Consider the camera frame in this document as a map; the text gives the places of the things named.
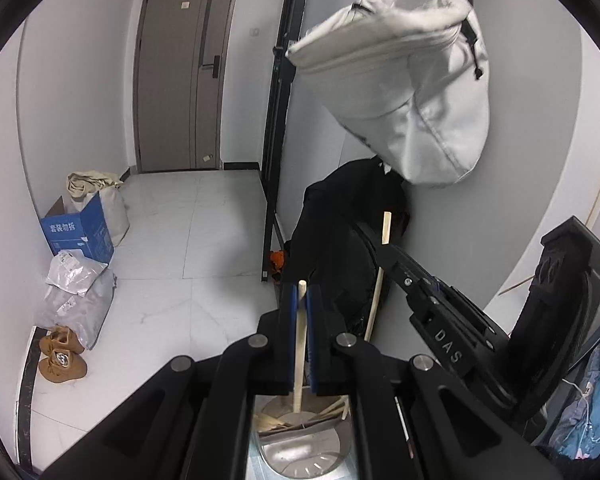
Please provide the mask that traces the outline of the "white hanging shoulder bag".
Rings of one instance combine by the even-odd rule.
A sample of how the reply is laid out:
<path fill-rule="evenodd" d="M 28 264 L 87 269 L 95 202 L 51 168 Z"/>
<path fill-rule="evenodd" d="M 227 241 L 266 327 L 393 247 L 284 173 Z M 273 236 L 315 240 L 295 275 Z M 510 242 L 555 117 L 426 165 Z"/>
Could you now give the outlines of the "white hanging shoulder bag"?
<path fill-rule="evenodd" d="M 286 57 L 338 124 L 414 185 L 477 166 L 489 132 L 489 58 L 469 0 L 358 0 Z"/>

